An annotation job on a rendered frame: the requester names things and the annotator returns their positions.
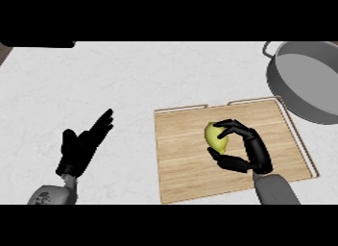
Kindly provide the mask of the black flat object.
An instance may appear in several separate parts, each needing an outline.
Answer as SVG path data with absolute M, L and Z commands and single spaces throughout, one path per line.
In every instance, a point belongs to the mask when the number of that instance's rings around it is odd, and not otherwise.
M 75 41 L 0 41 L 7 47 L 72 48 Z

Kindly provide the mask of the grey metal pot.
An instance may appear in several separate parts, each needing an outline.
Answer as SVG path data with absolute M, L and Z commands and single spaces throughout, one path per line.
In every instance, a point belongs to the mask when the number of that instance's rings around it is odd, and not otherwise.
M 287 110 L 312 123 L 338 124 L 338 45 L 328 41 L 286 41 L 270 58 L 268 88 Z

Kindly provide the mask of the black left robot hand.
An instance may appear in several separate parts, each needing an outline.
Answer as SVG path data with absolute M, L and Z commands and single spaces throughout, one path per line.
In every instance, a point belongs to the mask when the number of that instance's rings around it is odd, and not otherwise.
M 96 120 L 91 128 L 78 135 L 71 129 L 62 132 L 60 160 L 56 167 L 59 176 L 78 178 L 91 162 L 96 148 L 113 127 L 112 110 L 107 110 Z

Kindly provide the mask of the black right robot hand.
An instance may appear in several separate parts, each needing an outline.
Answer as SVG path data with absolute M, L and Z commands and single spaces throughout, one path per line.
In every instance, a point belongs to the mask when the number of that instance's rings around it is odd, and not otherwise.
M 224 131 L 216 138 L 224 138 L 228 134 L 237 134 L 243 138 L 246 160 L 240 157 L 221 155 L 211 147 L 206 151 L 216 161 L 216 165 L 230 171 L 244 173 L 252 170 L 255 174 L 272 172 L 271 158 L 261 136 L 252 128 L 247 128 L 236 119 L 225 119 L 214 123 L 215 127 L 222 127 Z

